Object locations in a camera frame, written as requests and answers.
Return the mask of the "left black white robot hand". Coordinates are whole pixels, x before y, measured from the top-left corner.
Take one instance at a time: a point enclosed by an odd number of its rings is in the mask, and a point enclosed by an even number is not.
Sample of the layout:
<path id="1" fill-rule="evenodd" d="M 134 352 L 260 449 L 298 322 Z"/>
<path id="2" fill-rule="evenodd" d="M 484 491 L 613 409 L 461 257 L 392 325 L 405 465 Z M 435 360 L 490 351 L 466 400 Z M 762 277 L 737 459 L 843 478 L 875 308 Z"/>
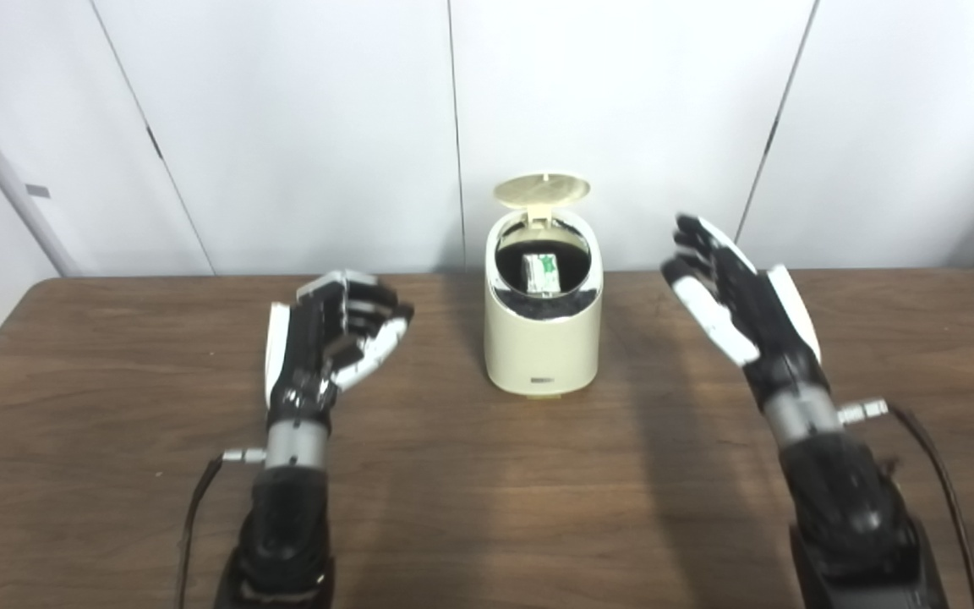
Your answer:
<path id="1" fill-rule="evenodd" d="M 396 350 L 414 307 L 375 275 L 328 272 L 291 304 L 271 305 L 265 352 L 266 424 L 330 424 L 340 394 L 374 374 Z"/>

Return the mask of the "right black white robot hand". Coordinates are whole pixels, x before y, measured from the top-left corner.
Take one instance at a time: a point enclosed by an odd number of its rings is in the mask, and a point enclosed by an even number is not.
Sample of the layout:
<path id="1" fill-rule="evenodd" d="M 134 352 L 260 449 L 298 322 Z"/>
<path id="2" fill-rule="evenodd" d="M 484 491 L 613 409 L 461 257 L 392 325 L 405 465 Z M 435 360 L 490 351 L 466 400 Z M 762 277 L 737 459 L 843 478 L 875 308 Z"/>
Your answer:
<path id="1" fill-rule="evenodd" d="M 760 408 L 781 391 L 829 390 L 812 317 L 784 266 L 759 270 L 723 231 L 687 213 L 677 215 L 673 239 L 662 277 Z"/>

